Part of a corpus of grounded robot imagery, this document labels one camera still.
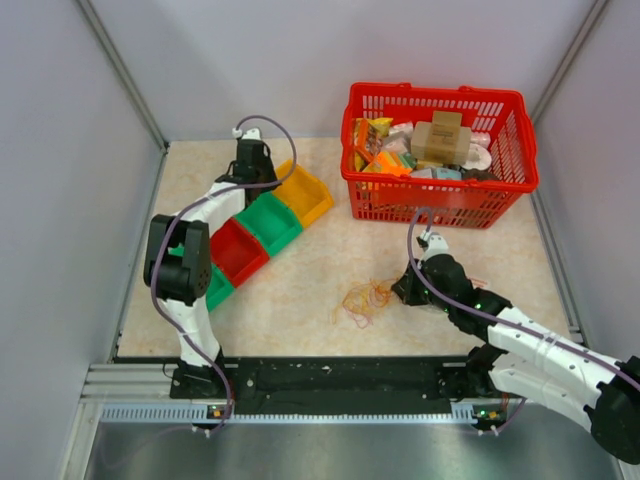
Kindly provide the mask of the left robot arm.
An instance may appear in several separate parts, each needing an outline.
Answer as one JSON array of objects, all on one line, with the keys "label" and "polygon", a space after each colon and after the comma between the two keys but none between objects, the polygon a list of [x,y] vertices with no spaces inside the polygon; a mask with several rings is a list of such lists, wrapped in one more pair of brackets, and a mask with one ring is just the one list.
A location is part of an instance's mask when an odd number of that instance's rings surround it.
[{"label": "left robot arm", "polygon": [[268,261],[263,243],[236,217],[276,185],[269,147],[245,137],[203,197],[150,222],[143,280],[154,307],[178,334],[175,398],[217,397],[230,390],[209,313]]}]

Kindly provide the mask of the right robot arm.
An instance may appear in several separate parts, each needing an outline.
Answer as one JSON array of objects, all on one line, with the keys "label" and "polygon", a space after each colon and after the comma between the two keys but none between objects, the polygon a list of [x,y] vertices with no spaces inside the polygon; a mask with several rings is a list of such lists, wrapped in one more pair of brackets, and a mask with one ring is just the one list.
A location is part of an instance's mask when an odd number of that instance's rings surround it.
[{"label": "right robot arm", "polygon": [[538,324],[509,300],[476,287],[449,254],[412,260],[393,292],[408,306],[434,306],[483,341],[466,380],[476,394],[495,390],[532,400],[585,429],[606,452],[639,462],[639,359],[623,361],[578,345]]}]

